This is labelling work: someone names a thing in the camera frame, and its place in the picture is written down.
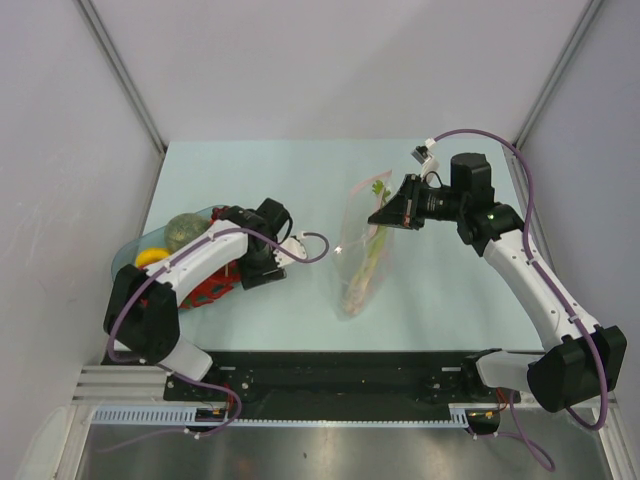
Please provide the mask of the red plastic lobster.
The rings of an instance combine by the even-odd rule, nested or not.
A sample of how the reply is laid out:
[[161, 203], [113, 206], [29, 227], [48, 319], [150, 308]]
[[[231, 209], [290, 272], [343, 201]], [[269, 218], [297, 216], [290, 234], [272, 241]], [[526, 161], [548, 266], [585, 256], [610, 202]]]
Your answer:
[[[214, 221], [219, 217], [219, 215], [223, 212], [224, 207], [214, 207], [210, 211], [208, 211], [207, 215], [204, 213], [196, 213], [200, 216], [206, 218], [210, 225], [214, 223]], [[162, 247], [166, 248], [164, 242], [164, 229], [162, 230], [162, 240], [163, 243], [158, 246], [151, 247]], [[241, 281], [239, 267], [236, 261], [231, 261], [218, 269], [216, 272], [207, 277], [203, 282], [201, 282], [190, 294], [184, 299], [182, 304], [180, 305], [181, 309], [195, 309], [206, 304], [211, 304], [214, 301], [220, 299], [222, 296], [231, 292], [236, 284]]]

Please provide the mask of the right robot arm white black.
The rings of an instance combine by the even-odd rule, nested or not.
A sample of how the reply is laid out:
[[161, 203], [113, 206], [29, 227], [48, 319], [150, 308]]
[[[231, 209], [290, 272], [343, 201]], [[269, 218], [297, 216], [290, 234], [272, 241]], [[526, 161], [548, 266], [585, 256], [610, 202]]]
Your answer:
[[371, 225], [419, 230], [428, 220], [455, 223], [506, 282], [531, 320], [541, 355], [489, 349], [465, 359], [463, 393], [484, 401], [497, 387], [527, 392], [555, 413], [615, 388], [627, 347], [616, 326], [604, 328], [568, 293], [535, 254], [520, 215], [495, 200], [492, 170], [479, 153], [450, 161], [450, 182], [434, 187], [428, 174], [408, 174], [397, 192], [369, 216]]

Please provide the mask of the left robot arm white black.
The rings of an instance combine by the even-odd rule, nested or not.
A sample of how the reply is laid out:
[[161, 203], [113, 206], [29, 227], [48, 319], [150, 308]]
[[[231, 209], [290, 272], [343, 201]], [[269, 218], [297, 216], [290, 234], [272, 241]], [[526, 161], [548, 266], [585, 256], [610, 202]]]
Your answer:
[[138, 268], [127, 264], [117, 272], [103, 324], [140, 359], [186, 377], [197, 398], [214, 397], [220, 374], [212, 357], [181, 333], [179, 307], [212, 275], [229, 268], [246, 290], [286, 277], [271, 242], [290, 213], [273, 199], [256, 209], [232, 206], [216, 213], [208, 229], [169, 257]]

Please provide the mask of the green round melon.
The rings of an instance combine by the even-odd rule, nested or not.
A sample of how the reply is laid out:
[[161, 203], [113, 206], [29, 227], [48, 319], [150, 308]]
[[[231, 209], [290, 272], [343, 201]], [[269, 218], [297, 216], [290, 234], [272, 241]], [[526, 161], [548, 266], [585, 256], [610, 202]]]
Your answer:
[[209, 228], [209, 221], [196, 213], [183, 213], [173, 217], [165, 226], [164, 242], [166, 248], [174, 253]]

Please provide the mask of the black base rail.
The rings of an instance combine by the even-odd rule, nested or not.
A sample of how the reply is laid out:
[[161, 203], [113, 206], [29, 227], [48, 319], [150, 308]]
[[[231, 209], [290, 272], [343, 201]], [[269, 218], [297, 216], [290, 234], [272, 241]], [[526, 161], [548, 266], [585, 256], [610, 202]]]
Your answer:
[[[463, 404], [499, 413], [520, 396], [505, 387], [473, 384], [469, 351], [222, 352], [204, 378], [222, 391], [175, 377], [163, 385], [170, 402], [229, 407], [251, 418], [417, 419]], [[235, 392], [234, 397], [226, 394]]]

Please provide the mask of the aluminium frame post right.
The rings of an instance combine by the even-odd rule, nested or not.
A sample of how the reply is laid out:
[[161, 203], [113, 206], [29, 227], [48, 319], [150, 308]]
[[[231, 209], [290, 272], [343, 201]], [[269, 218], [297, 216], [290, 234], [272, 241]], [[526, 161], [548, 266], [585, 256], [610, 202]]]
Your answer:
[[513, 145], [516, 148], [522, 149], [524, 147], [529, 135], [548, 106], [554, 92], [563, 80], [587, 33], [605, 4], [606, 1], [604, 0], [589, 0], [586, 2], [514, 138]]

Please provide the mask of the aluminium frame post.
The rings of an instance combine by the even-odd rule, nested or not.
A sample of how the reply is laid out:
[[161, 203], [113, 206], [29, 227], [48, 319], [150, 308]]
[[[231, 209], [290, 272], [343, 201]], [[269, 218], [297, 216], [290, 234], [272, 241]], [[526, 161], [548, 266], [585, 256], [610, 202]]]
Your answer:
[[153, 119], [148, 106], [141, 95], [129, 69], [127, 68], [109, 29], [102, 19], [95, 3], [90, 0], [74, 0], [88, 31], [92, 35], [98, 49], [111, 70], [119, 85], [125, 100], [130, 105], [134, 116], [140, 123], [148, 140], [156, 153], [163, 159], [168, 150], [166, 142], [162, 139], [160, 130]]
[[604, 0], [589, 0], [586, 2], [514, 138], [513, 145], [516, 148], [522, 149], [524, 147], [529, 135], [548, 106], [554, 92], [563, 80], [587, 33], [605, 4], [606, 1]]

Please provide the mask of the aluminium frame post left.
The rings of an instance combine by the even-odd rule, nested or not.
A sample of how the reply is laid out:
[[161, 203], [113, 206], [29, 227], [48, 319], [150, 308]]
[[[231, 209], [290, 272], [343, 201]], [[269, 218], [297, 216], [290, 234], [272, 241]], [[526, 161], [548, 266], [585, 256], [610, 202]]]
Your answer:
[[102, 19], [95, 3], [90, 0], [74, 0], [88, 31], [92, 35], [98, 49], [111, 70], [119, 85], [125, 100], [130, 105], [134, 116], [140, 123], [148, 140], [156, 153], [163, 159], [168, 150], [166, 142], [162, 139], [160, 130], [153, 119], [148, 106], [141, 95], [129, 69], [127, 68], [109, 29]]

